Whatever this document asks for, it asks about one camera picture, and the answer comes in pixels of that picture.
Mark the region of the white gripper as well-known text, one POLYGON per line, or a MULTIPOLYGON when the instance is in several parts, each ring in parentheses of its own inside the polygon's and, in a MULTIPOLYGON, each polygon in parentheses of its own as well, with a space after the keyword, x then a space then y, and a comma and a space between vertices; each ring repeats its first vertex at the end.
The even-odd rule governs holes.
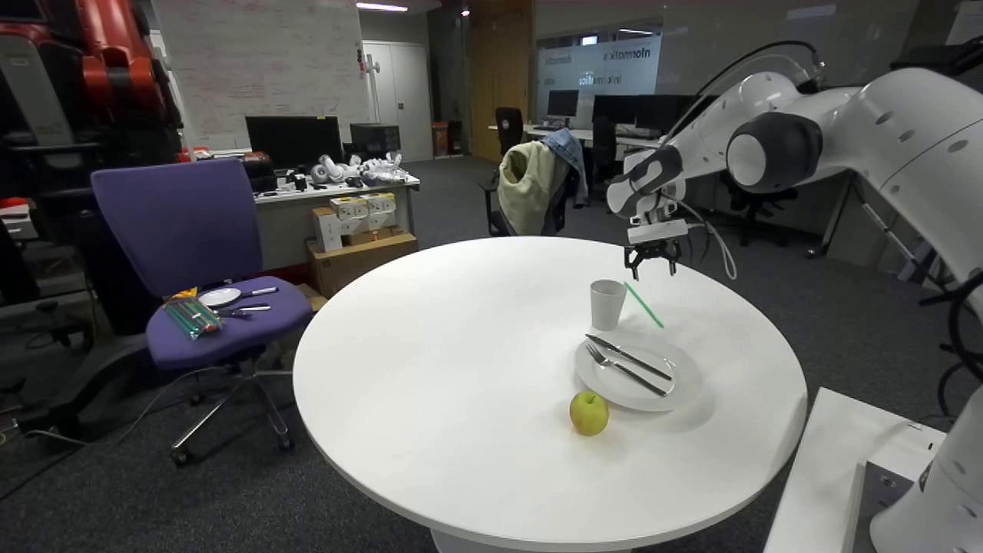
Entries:
POLYGON ((676 147, 631 150, 623 157, 623 172, 610 184, 610 211, 627 221, 623 268, 640 280, 645 259, 668 263, 671 278, 678 268, 678 250, 674 241, 689 235, 683 215, 686 182, 683 153, 676 147))

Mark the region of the white robot base platform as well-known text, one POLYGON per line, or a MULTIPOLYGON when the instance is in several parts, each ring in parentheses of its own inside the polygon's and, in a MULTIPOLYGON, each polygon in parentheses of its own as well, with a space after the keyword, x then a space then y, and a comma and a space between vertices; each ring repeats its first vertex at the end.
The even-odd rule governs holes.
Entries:
POLYGON ((821 391, 766 553, 983 553, 983 391, 949 435, 821 391))

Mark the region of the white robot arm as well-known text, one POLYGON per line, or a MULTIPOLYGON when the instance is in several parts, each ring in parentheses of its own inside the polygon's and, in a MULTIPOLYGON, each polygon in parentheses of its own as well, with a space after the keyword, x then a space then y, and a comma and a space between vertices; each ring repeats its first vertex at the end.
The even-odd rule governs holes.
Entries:
MULTIPOLYGON (((623 263, 671 259, 686 184, 721 172, 749 193, 860 177, 945 266, 945 323, 983 316, 983 94, 927 69, 806 94, 757 70, 709 96, 610 184, 623 263)), ((983 553, 983 391, 913 489, 870 524, 875 553, 983 553)))

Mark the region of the red robot arm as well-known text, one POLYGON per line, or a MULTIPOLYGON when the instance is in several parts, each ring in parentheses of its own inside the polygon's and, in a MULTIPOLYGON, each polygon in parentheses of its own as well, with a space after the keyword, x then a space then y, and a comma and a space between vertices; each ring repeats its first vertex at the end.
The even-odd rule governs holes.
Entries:
POLYGON ((183 115, 145 0, 0 0, 0 146, 77 164, 172 160, 183 115))

